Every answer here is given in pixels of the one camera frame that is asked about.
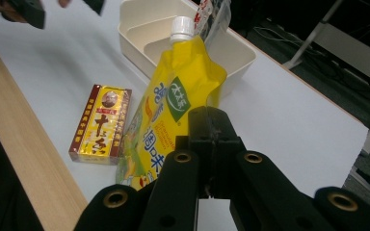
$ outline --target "yellow pouch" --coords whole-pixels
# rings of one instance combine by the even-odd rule
[[[188,112],[206,106],[208,99],[218,106],[226,75],[210,60],[199,36],[163,52],[123,137],[117,183],[139,190],[155,180],[175,149],[176,136],[188,135]]]

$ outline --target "human hand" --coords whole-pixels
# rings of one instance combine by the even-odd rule
[[[68,6],[71,0],[58,0],[59,5],[62,8],[65,8]],[[0,13],[2,16],[4,16],[6,19],[10,21],[16,21],[16,22],[26,22],[26,20],[17,13],[14,8],[6,1],[6,0],[0,0]]]

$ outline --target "green logo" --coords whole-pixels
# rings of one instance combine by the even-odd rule
[[[178,77],[175,77],[168,88],[167,93],[168,108],[175,122],[191,108],[185,88],[182,86]]]

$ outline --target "yellow box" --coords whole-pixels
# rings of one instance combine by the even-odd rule
[[[131,90],[94,85],[68,153],[74,162],[116,165]]]

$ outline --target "white cap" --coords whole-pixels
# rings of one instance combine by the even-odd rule
[[[189,40],[194,37],[194,19],[187,16],[178,16],[173,19],[170,43]]]

